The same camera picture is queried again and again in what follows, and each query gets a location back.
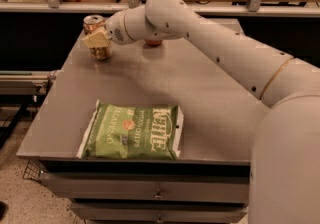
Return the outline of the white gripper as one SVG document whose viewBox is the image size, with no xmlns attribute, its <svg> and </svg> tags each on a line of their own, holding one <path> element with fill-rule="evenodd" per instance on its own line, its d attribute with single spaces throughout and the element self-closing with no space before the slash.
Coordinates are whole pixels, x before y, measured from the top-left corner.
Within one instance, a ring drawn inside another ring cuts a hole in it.
<svg viewBox="0 0 320 224">
<path fill-rule="evenodd" d="M 112 40 L 119 45 L 128 43 L 128 35 L 124 26 L 125 12 L 120 11 L 109 17 L 106 29 L 98 28 L 82 38 L 83 44 L 88 48 L 108 47 Z"/>
</svg>

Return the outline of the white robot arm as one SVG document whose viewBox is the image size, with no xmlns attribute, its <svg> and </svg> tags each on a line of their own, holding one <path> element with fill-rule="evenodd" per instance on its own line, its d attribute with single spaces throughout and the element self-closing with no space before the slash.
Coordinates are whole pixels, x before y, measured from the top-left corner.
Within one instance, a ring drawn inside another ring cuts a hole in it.
<svg viewBox="0 0 320 224">
<path fill-rule="evenodd" d="M 184 38 L 269 107 L 252 147 L 248 224 L 320 224 L 320 71 L 196 14 L 147 0 L 84 37 L 88 47 Z"/>
</svg>

